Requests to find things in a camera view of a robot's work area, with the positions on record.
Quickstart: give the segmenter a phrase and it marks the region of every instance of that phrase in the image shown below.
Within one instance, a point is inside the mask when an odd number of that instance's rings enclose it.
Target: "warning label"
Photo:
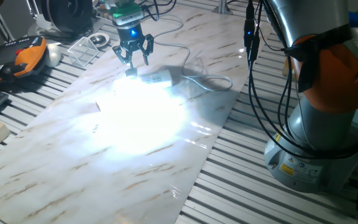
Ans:
[[[315,183],[320,175],[322,166],[316,166],[307,162],[301,161],[296,157],[285,154],[281,163],[280,170],[290,175],[291,177],[307,182]]]
[[[291,167],[285,165],[284,163],[281,164],[280,170],[282,170],[284,173],[290,175],[291,177],[293,176],[294,173],[294,169],[292,169]]]
[[[278,141],[280,140],[280,138],[281,138],[281,135],[277,133],[277,134],[276,134],[276,138],[275,138],[275,139],[276,139],[276,142],[278,142]]]

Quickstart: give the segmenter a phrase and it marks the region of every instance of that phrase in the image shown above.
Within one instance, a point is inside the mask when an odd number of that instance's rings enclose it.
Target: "white tabletop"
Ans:
[[[225,75],[227,92],[176,78],[166,90],[117,88],[106,52],[0,153],[0,219],[7,223],[174,223],[247,78],[244,19],[177,6],[182,29],[156,41],[186,44],[186,74]],[[157,35],[178,24],[142,23]],[[270,26],[262,24],[264,34]],[[139,73],[180,73],[185,49],[155,45]],[[215,86],[226,86],[223,80]],[[99,112],[95,101],[111,99]]]

